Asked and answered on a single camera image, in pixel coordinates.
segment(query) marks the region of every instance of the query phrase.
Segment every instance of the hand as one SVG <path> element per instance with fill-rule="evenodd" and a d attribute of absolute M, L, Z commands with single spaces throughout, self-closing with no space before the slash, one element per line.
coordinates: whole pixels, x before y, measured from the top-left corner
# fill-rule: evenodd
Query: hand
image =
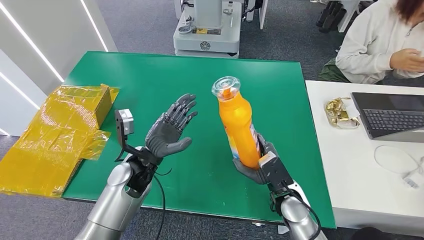
<path fill-rule="evenodd" d="M 390 58 L 390 67 L 408 72 L 424 72 L 424 57 L 420 57 L 421 52 L 407 48 L 393 53 Z"/>
<path fill-rule="evenodd" d="M 275 155 L 278 156 L 278 153 L 274 145 L 271 142 L 266 141 L 260 133 L 257 134 L 257 139 L 259 140 L 261 156 L 264 156 L 269 151 L 272 151 Z M 234 163 L 234 166 L 237 169 L 237 171 L 239 171 L 244 176 L 252 179 L 253 181 L 255 181 L 255 183 L 261 184 L 261 185 L 269 183 L 267 176 L 264 174 L 261 168 L 253 169 L 253 168 L 247 167 L 243 165 L 243 163 L 239 159 L 233 159 L 232 162 Z"/>
<path fill-rule="evenodd" d="M 187 115 L 190 109 L 196 105 L 195 98 L 196 95 L 189 93 L 178 98 L 148 131 L 145 144 L 155 157 L 160 158 L 157 165 L 160 164 L 163 157 L 179 153 L 192 143 L 190 137 L 179 139 L 187 124 L 198 114 L 197 111 L 194 111 Z"/>

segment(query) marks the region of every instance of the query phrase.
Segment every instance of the brown hair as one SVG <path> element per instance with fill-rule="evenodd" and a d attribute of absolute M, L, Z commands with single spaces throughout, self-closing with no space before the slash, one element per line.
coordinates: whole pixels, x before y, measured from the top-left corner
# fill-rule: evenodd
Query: brown hair
<path fill-rule="evenodd" d="M 403 20 L 409 21 L 423 3 L 424 0 L 398 0 L 396 9 Z"/>

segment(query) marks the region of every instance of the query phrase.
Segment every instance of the bottle cap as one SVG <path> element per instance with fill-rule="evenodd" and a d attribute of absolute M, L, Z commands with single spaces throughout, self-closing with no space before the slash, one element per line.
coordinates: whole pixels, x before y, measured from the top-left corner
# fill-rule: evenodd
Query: bottle cap
<path fill-rule="evenodd" d="M 221 77 L 212 85 L 212 93 L 221 101 L 230 100 L 240 91 L 240 85 L 237 77 Z"/>

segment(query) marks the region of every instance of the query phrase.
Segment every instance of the laptop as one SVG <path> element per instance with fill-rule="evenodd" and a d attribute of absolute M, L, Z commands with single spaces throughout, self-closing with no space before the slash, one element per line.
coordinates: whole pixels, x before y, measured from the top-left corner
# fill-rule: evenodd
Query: laptop
<path fill-rule="evenodd" d="M 372 140 L 424 143 L 424 96 L 352 92 Z"/>

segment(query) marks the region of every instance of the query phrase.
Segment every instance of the laptop keyboard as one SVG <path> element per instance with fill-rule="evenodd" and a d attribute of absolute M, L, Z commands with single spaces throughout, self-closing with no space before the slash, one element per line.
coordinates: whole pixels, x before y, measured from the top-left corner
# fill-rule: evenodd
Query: laptop keyboard
<path fill-rule="evenodd" d="M 405 131 L 424 126 L 424 112 L 364 109 L 372 130 Z"/>

